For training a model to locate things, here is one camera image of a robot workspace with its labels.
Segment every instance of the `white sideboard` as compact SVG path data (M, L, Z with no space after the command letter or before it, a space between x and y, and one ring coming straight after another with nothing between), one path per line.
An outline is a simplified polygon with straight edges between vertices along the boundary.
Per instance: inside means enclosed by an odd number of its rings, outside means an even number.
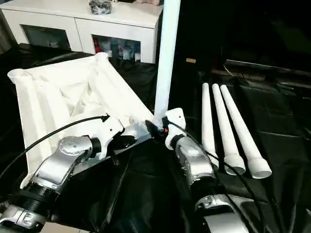
M66 32L72 51L95 53L93 35L140 43L140 60L154 63L162 6L117 2L112 12L93 15L88 0L13 0L0 9L18 43L30 43L24 25Z

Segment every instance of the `cabinet top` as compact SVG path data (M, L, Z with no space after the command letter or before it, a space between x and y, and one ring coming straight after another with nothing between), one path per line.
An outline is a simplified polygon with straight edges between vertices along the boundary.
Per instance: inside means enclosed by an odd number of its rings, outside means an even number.
M107 15L93 15L88 0L13 0L0 8L155 28L163 6L117 2Z

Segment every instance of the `black table surface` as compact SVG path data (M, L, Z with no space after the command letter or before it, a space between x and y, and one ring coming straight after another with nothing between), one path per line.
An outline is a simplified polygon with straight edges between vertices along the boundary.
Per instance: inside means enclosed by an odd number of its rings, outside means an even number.
M90 54L23 44L0 56L0 171L24 148L15 87L6 73L14 68L31 68L86 56ZM156 66L128 61L117 61L113 65L153 111ZM260 200L268 232L311 232L310 90L202 74L193 65L180 67L172 78L170 108L183 108L187 130L200 140L202 82L227 84L273 172L263 180L252 179L249 171L243 175ZM212 112L216 150L223 160L213 101ZM190 194L173 152L149 140L120 156L120 162L120 166L115 167L107 161L75 176L57 203L58 221L97 232L197 232ZM219 172L229 194L250 198L242 183L224 172L223 165ZM18 189L26 173L26 160L22 158L0 181L0 202ZM245 203L242 210L260 232L254 204Z

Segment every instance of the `white cabinet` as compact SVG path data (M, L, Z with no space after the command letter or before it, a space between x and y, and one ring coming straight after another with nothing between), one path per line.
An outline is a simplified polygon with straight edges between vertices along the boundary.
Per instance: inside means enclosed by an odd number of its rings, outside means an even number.
M93 15L88 0L13 0L0 8L18 43L95 53L99 40L118 58L155 62L162 6L117 2L107 15Z
M82 51L74 18L11 10L3 10L3 14L17 43L29 44L31 36L42 37L44 34L47 34L44 32L55 29L57 36L61 37L57 39L59 43L60 41L64 41L62 44L68 42L69 49L72 51ZM35 27L42 27L42 29L36 30ZM44 43L46 43L46 46L56 47L57 41L49 42L44 40L40 45L44 46Z

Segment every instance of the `white tube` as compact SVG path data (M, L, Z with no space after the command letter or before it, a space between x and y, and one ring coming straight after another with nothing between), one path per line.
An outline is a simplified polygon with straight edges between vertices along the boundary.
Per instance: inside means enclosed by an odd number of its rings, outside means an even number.
M244 160L240 157L237 144L235 143L234 135L231 129L230 121L225 109L225 104L220 93L218 84L213 84L212 86L216 111L218 117L218 123L220 128L220 133L222 136L222 142L225 152L225 162L236 169L239 174L245 172ZM225 170L230 175L235 175L235 173L225 166Z
M215 150L212 111L210 107L209 97L209 85L207 83L204 83L202 85L202 146L206 151L218 157ZM218 169L218 160L213 157L209 158Z
M157 73L155 118L162 119L168 110L181 0L164 1L160 58Z
M263 179L272 174L265 159L261 156L252 135L250 134L237 106L235 105L226 85L221 86L225 103L229 110L234 127L238 133L243 150L248 160L248 168L255 179Z

